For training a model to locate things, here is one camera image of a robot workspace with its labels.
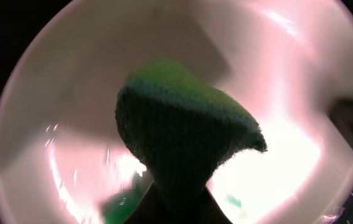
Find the white plate green stain back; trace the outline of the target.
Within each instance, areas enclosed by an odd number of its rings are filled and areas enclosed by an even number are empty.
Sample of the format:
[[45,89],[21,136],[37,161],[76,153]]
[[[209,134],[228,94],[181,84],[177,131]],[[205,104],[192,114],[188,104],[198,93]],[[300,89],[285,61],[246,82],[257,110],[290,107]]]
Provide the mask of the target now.
[[353,150],[327,117],[353,98],[353,16],[332,0],[72,1],[38,34],[0,100],[3,223],[105,223],[148,170],[116,130],[128,73],[182,63],[258,120],[266,153],[208,183],[232,223],[327,223],[353,188]]

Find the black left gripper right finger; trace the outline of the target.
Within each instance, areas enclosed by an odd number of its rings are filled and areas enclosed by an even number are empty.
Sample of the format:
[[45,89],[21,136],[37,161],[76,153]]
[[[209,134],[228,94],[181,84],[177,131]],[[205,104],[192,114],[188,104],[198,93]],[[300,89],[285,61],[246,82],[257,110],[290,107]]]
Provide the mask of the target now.
[[207,187],[204,187],[199,197],[195,201],[196,224],[232,224],[219,207]]

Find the green scouring sponge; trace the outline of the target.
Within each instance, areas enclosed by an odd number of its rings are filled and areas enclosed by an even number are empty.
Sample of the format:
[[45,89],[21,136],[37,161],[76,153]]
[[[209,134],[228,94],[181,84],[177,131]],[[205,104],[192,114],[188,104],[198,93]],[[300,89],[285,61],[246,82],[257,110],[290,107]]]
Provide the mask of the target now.
[[236,153],[267,150],[258,122],[243,106],[173,60],[129,73],[115,119],[125,146],[151,171],[171,210],[190,207]]

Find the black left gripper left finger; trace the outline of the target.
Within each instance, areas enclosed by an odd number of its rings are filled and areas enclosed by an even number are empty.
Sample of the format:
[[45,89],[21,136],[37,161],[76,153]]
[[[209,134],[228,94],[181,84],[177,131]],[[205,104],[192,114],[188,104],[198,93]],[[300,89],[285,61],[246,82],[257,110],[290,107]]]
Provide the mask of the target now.
[[134,212],[123,224],[165,224],[164,206],[152,182]]

